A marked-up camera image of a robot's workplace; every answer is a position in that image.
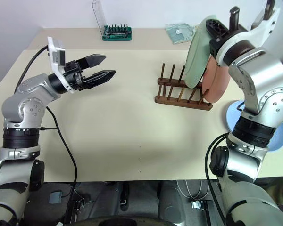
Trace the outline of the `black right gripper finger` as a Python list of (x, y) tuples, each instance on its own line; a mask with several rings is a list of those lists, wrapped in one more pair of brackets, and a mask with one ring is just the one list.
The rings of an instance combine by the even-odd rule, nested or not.
[(230, 9), (230, 19), (229, 19), (229, 31), (234, 32), (238, 30), (239, 27), (239, 12), (238, 7), (233, 7)]
[(206, 30), (213, 39), (224, 38), (229, 30), (217, 19), (206, 20)]

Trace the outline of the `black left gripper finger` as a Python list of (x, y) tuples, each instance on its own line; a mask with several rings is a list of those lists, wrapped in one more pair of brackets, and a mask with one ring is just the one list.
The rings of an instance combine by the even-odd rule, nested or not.
[(85, 88), (92, 89), (96, 86), (106, 83), (115, 75), (115, 73), (115, 70), (102, 70), (97, 72), (84, 80)]
[(84, 70), (86, 68), (92, 68), (99, 65), (105, 59), (106, 59), (105, 55), (92, 54), (77, 60), (77, 63), (79, 64), (81, 70)]

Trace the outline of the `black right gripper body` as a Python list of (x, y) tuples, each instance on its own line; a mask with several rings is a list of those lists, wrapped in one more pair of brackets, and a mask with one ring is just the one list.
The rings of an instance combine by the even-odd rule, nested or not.
[(211, 38), (209, 42), (210, 53), (214, 58), (217, 57), (217, 54), (221, 47), (229, 47), (229, 49), (225, 51), (225, 58), (233, 58), (232, 53), (228, 53), (233, 44), (226, 44), (226, 42), (229, 41), (235, 35), (234, 33), (226, 34), (225, 36), (213, 33), (209, 33), (209, 35)]

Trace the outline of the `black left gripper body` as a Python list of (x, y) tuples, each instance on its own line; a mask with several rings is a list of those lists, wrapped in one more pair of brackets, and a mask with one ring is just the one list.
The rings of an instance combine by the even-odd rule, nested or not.
[(74, 90), (81, 91), (87, 88), (85, 78), (82, 76), (83, 70), (87, 67), (85, 60), (73, 60), (65, 64), (63, 75)]

